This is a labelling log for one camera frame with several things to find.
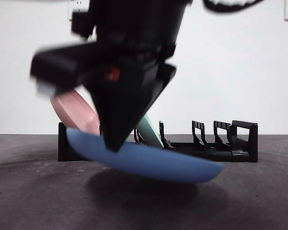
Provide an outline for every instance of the dish rack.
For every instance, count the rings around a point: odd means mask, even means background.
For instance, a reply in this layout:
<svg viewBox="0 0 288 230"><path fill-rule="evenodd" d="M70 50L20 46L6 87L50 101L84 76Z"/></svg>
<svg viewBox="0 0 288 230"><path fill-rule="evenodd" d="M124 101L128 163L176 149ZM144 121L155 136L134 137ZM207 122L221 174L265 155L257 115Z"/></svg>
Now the dish rack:
<svg viewBox="0 0 288 230"><path fill-rule="evenodd" d="M241 139L237 135L238 127L249 130L247 140ZM226 130L226 141L219 136L218 128ZM207 142L205 138L204 123L192 121L193 142L171 142L164 136L164 124L159 121L159 131L164 149L177 151L183 154L205 158L212 161L229 161L229 162L258 162L258 124L244 121L233 120L232 123L214 121L214 142ZM145 145L139 131L135 128L133 132L135 144ZM58 139L58 161L85 161L86 158L78 155L70 147L66 127L59 123Z"/></svg>

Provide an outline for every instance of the pink plate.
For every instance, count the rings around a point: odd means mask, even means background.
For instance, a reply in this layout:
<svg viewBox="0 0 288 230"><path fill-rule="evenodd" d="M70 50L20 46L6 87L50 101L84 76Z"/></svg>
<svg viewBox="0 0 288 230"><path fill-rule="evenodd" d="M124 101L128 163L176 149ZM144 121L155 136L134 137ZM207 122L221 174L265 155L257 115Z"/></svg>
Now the pink plate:
<svg viewBox="0 0 288 230"><path fill-rule="evenodd" d="M51 104L66 127L99 135L99 117L76 90L53 97Z"/></svg>

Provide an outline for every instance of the blue plate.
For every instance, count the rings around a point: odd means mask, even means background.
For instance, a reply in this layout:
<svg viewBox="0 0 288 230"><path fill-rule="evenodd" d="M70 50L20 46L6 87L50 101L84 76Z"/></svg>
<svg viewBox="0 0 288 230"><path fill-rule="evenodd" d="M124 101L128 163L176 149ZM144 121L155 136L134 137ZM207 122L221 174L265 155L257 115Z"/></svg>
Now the blue plate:
<svg viewBox="0 0 288 230"><path fill-rule="evenodd" d="M67 139L80 155L110 167L164 181L199 183L214 179L223 165L173 151L124 143L118 152L105 146L100 136L68 128Z"/></svg>

